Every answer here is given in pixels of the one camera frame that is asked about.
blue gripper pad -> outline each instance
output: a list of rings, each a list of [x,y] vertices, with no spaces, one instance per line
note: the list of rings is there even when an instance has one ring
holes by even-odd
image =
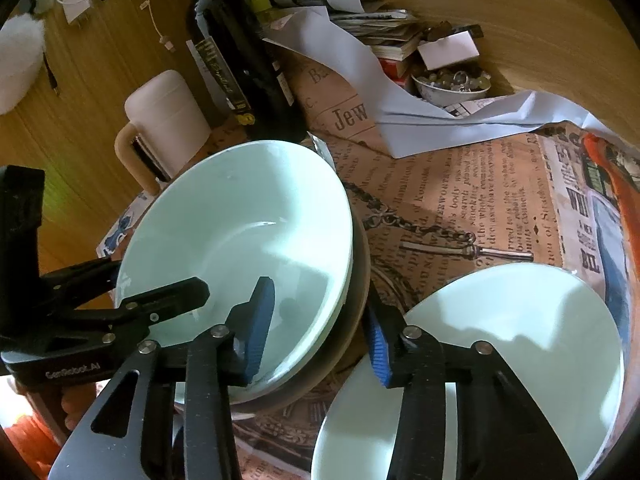
[[[246,384],[251,382],[260,369],[275,304],[275,284],[271,278],[262,276],[255,285],[251,299],[233,307],[226,318],[226,326],[244,346],[246,367],[243,375]]]
[[[362,319],[365,338],[369,346],[369,360],[373,373],[385,388],[389,387],[391,382],[391,367],[389,364],[388,345],[382,327],[376,318],[375,313],[369,307],[365,310]]]

newspaper tablecloth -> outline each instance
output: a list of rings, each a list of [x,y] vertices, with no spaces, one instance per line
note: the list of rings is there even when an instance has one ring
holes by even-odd
[[[289,59],[287,75],[365,223],[386,302],[405,312],[457,277],[523,260],[571,270],[600,294],[625,353],[612,445],[640,396],[640,162],[571,123],[393,159],[339,75],[301,57]],[[196,158],[244,140],[227,125]],[[150,202],[142,194],[98,254],[110,253]],[[245,480],[308,478],[322,420],[364,351],[359,335],[311,393],[234,424]]]

white box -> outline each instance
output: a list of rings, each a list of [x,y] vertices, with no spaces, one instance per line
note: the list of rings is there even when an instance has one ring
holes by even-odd
[[[480,56],[468,30],[437,41],[422,43],[418,46],[418,52],[429,70],[437,70]]]

white plate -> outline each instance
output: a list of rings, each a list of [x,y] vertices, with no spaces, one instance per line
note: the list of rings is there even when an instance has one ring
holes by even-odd
[[[324,341],[346,296],[352,245],[349,202],[331,167],[290,142],[249,142],[203,160],[153,203],[124,255],[116,304],[191,276],[207,282],[203,307],[151,327],[150,338],[168,346],[224,322],[260,276],[273,278],[260,370],[230,392],[232,402],[251,400],[285,382]]]
[[[406,314],[439,341],[491,342],[537,402],[581,479],[609,438],[622,395],[622,345],[607,307],[556,267],[509,264],[461,278]],[[456,475],[455,385],[447,384],[444,480]],[[318,435],[312,480],[386,480],[402,404],[366,356]]]

wine bottle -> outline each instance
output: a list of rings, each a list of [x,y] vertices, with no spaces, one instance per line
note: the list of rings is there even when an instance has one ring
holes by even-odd
[[[193,0],[187,27],[249,138],[305,138],[302,108],[278,61],[268,54],[262,27],[245,0]]]

